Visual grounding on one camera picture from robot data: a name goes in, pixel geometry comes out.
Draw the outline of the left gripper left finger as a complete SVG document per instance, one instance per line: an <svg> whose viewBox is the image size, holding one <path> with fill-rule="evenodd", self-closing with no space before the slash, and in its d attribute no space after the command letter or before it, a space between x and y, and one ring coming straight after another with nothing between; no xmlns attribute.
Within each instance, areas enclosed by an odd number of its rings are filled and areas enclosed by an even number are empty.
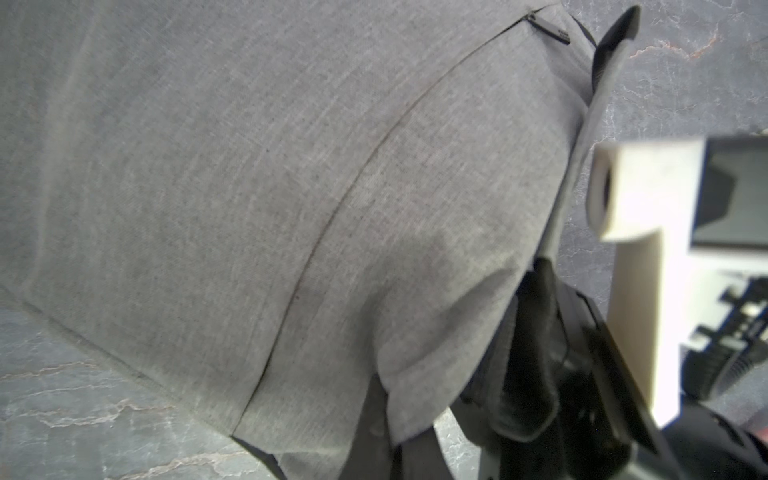
<svg viewBox="0 0 768 480"><path fill-rule="evenodd" d="M388 395L380 377L374 375L339 480L399 478L399 448L391 444L387 400Z"/></svg>

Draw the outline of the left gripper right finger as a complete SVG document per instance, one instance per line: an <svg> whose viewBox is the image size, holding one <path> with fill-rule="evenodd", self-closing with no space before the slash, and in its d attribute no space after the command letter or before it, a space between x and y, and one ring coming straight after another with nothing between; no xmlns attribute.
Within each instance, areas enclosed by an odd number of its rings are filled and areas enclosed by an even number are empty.
<svg viewBox="0 0 768 480"><path fill-rule="evenodd" d="M399 447L397 478L402 480L453 480L433 426Z"/></svg>

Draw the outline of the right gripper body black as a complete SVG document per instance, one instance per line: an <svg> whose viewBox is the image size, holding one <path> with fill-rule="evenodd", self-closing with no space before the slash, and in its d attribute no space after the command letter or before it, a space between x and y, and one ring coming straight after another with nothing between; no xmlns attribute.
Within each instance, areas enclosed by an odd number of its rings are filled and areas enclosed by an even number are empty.
<svg viewBox="0 0 768 480"><path fill-rule="evenodd" d="M656 422L594 302L559 281L525 281L479 368L483 479L763 479L767 446L707 401L762 364L766 292L725 294L712 344L689 353L672 389L678 415Z"/></svg>

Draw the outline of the grey laptop bag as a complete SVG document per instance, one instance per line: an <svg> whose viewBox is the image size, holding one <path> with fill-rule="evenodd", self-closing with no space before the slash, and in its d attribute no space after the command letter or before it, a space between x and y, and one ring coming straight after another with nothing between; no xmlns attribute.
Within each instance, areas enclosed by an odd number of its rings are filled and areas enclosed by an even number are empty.
<svg viewBox="0 0 768 480"><path fill-rule="evenodd" d="M638 8L5 1L1 300L287 479L337 479L479 380Z"/></svg>

